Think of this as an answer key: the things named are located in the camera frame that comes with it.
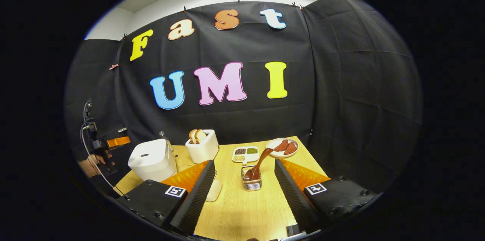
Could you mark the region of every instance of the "brown spoon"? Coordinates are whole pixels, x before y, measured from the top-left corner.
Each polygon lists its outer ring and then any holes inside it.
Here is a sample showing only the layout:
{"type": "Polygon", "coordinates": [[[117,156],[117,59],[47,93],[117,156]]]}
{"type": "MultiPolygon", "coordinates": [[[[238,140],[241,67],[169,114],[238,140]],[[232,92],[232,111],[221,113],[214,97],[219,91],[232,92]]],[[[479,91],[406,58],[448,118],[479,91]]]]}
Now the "brown spoon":
{"type": "Polygon", "coordinates": [[[244,175],[244,181],[249,181],[249,180],[256,180],[260,177],[260,165],[263,159],[269,155],[274,149],[271,148],[266,148],[263,153],[261,153],[260,156],[260,161],[256,164],[255,167],[249,169],[246,174],[244,175]]]}

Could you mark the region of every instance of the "wire basket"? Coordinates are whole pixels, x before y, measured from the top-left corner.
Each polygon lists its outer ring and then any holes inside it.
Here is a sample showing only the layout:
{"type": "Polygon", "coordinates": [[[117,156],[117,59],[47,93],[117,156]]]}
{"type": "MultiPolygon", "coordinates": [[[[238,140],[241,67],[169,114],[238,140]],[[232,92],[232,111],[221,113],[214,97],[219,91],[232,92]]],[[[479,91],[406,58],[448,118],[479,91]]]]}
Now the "wire basket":
{"type": "Polygon", "coordinates": [[[256,190],[259,190],[261,189],[261,186],[262,186],[262,180],[261,180],[261,170],[259,170],[260,172],[260,178],[259,179],[255,179],[255,180],[249,180],[249,181],[244,181],[244,175],[246,174],[246,172],[253,168],[254,165],[247,165],[247,166],[243,166],[241,167],[241,180],[242,180],[242,184],[244,186],[244,190],[246,191],[256,191],[256,190]]]}

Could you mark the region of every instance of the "screw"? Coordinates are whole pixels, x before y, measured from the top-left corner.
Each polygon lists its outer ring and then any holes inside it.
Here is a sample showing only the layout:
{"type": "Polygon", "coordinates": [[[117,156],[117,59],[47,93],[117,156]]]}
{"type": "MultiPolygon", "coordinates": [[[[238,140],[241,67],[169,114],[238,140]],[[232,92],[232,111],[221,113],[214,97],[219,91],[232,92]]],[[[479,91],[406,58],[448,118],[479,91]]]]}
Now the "screw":
{"type": "Polygon", "coordinates": [[[163,214],[161,214],[159,211],[155,212],[155,216],[159,219],[163,219],[163,214]]]}

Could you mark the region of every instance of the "pink letter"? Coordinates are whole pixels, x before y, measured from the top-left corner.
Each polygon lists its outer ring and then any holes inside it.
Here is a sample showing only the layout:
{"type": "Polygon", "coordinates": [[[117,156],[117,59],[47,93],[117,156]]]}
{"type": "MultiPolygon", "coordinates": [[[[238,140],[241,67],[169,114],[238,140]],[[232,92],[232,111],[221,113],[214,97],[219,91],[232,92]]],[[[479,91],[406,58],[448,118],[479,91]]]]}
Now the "pink letter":
{"type": "Polygon", "coordinates": [[[225,88],[229,91],[226,97],[227,101],[235,102],[246,99],[247,94],[243,91],[243,84],[241,82],[242,65],[241,62],[228,63],[224,67],[220,79],[217,78],[209,67],[196,69],[194,75],[199,77],[201,94],[199,104],[207,106],[214,102],[214,98],[211,97],[209,90],[212,91],[217,101],[222,102],[225,88]]]}

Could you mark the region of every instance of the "blue letter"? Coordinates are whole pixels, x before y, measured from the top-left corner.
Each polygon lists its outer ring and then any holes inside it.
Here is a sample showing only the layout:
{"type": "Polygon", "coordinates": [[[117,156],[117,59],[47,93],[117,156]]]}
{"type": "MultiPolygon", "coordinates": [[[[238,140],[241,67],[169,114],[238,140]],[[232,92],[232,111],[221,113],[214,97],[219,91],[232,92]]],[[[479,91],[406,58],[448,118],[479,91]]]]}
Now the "blue letter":
{"type": "Polygon", "coordinates": [[[260,11],[260,14],[264,15],[266,17],[266,22],[268,22],[268,25],[275,29],[283,29],[286,27],[286,23],[280,22],[277,17],[282,17],[283,15],[281,13],[277,13],[274,11],[274,9],[266,9],[260,11]]]}
{"type": "Polygon", "coordinates": [[[165,90],[163,89],[163,82],[165,82],[165,77],[153,78],[150,81],[150,85],[153,87],[153,94],[155,95],[156,104],[165,109],[173,110],[182,105],[185,95],[183,93],[182,86],[183,72],[172,72],[168,75],[168,79],[172,80],[175,88],[175,99],[167,100],[165,96],[165,90]]]}

